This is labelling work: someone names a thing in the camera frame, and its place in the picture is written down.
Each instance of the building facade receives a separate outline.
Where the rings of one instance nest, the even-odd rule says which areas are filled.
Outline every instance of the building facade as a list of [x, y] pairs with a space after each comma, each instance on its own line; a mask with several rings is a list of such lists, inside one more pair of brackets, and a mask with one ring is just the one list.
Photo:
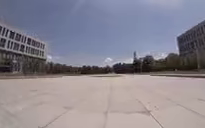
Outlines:
[[177, 37], [183, 65], [205, 68], [205, 20]]
[[46, 43], [0, 22], [0, 71], [42, 72]]

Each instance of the concrete floor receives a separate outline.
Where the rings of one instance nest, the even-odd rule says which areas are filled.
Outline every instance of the concrete floor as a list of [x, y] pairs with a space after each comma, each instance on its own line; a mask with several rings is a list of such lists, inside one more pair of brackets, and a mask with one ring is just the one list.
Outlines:
[[0, 80], [0, 128], [205, 128], [205, 79]]

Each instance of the tree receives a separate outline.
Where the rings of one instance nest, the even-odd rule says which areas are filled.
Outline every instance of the tree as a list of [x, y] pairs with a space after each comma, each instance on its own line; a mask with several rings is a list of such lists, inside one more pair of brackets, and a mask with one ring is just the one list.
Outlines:
[[175, 70], [180, 68], [180, 57], [176, 53], [170, 53], [166, 57], [166, 67], [169, 70]]
[[134, 67], [132, 64], [125, 64], [125, 63], [117, 63], [113, 65], [113, 70], [115, 73], [133, 73], [134, 72]]
[[154, 58], [151, 55], [147, 55], [143, 58], [142, 61], [142, 71], [143, 72], [151, 72], [154, 65]]

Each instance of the paving tile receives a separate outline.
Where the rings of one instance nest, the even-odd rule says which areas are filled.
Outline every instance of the paving tile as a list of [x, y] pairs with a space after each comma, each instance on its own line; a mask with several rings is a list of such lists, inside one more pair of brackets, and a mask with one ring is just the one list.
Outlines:
[[48, 128], [103, 128], [105, 115], [103, 113], [89, 113], [70, 111]]
[[164, 128], [205, 128], [205, 119], [180, 106], [152, 112]]
[[160, 128], [159, 124], [145, 114], [108, 114], [106, 128]]

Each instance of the white building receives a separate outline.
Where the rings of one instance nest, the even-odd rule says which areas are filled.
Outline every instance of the white building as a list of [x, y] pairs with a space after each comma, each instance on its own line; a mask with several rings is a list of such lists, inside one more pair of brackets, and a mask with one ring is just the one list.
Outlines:
[[0, 22], [0, 70], [37, 72], [46, 61], [46, 49], [45, 42]]
[[205, 20], [177, 37], [184, 64], [205, 67]]

